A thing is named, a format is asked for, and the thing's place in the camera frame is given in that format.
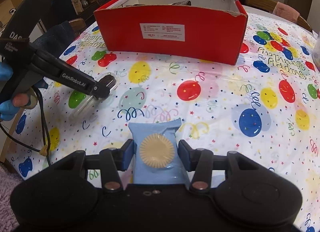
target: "balloon print tablecloth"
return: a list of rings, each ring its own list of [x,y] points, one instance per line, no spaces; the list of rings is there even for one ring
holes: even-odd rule
[[[232,41],[232,32],[226,42]],[[187,57],[110,52],[97,24],[89,27],[61,58],[98,79],[118,76],[119,86],[103,103],[73,123],[71,112],[86,97],[49,79],[42,91],[51,135],[51,160],[75,150],[97,154],[132,138],[129,122],[159,123],[181,118],[177,140],[226,155],[236,150],[300,188],[303,205],[295,224],[320,229],[319,72],[311,52],[315,39],[300,27],[249,15],[236,66]],[[199,48],[212,47],[214,40]],[[39,107],[26,110],[14,137],[42,147]],[[46,159],[20,145],[7,158],[29,178],[47,167]],[[132,169],[122,173],[130,182]],[[101,186],[99,171],[88,180]],[[223,180],[214,173],[212,185]]]

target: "red cardboard box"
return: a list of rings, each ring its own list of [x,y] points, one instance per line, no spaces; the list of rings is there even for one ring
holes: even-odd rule
[[[110,51],[236,64],[248,15],[238,0],[112,0],[94,12]]]

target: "pink fluffy rug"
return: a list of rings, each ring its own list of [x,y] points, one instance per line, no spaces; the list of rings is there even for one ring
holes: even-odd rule
[[[10,207],[10,195],[20,182],[18,174],[9,173],[0,164],[0,232],[10,232],[19,225]]]

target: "pink cloth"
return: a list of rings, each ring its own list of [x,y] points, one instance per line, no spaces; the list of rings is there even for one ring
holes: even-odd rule
[[[273,10],[273,15],[277,15],[283,19],[289,20],[293,23],[297,23],[300,13],[294,8],[278,2],[275,9]]]

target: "hand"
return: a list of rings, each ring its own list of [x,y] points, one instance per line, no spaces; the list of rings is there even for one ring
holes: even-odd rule
[[[5,64],[0,63],[0,81],[8,81],[12,77],[12,68]],[[48,88],[48,84],[41,80],[37,83],[39,88]],[[0,119],[10,121],[14,118],[20,107],[31,105],[30,92],[17,94],[12,100],[8,100],[0,104]]]

